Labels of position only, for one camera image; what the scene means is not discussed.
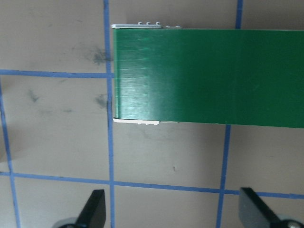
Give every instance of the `screw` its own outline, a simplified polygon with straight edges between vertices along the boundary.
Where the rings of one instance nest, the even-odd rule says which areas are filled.
[[[288,228],[301,228],[299,223],[293,221],[288,222],[287,226]]]

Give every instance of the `green board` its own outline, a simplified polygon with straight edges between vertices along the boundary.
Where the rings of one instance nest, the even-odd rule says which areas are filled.
[[[304,127],[304,31],[113,33],[118,119]]]

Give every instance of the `floor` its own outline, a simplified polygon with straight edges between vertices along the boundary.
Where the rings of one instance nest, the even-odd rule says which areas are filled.
[[[304,29],[302,0],[3,0],[0,228],[241,228],[238,189],[304,220],[304,129],[112,122],[110,24]]]

